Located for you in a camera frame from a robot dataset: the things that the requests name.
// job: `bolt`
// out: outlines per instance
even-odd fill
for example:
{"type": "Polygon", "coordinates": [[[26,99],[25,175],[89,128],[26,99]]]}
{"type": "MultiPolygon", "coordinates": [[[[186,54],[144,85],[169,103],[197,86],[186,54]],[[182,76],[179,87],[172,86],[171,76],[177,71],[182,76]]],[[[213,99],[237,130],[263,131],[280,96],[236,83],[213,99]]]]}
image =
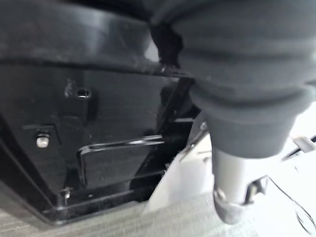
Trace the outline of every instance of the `bolt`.
{"type": "Polygon", "coordinates": [[[49,138],[46,136],[40,136],[36,140],[36,145],[39,148],[46,148],[46,147],[48,147],[48,144],[49,144],[49,138]]]}
{"type": "Polygon", "coordinates": [[[206,130],[206,129],[207,129],[206,122],[203,122],[199,128],[200,128],[201,130],[206,130]]]}

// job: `screw hole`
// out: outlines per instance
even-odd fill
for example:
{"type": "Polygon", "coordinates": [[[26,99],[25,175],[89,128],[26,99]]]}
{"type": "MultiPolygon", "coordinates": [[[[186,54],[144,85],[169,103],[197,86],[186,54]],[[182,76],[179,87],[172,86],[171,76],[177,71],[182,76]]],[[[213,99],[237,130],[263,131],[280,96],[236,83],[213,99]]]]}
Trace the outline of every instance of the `screw hole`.
{"type": "Polygon", "coordinates": [[[87,89],[79,89],[77,91],[77,97],[80,99],[88,99],[90,97],[90,92],[87,89]]]}

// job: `floor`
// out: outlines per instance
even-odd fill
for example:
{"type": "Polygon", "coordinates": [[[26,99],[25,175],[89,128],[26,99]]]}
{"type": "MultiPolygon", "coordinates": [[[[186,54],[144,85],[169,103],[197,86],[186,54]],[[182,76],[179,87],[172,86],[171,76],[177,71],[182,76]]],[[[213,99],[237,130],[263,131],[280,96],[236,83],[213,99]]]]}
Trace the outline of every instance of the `floor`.
{"type": "Polygon", "coordinates": [[[63,227],[32,226],[0,211],[0,237],[274,237],[307,236],[291,203],[274,186],[266,200],[237,226],[221,223],[211,194],[142,215],[145,203],[63,227]]]}

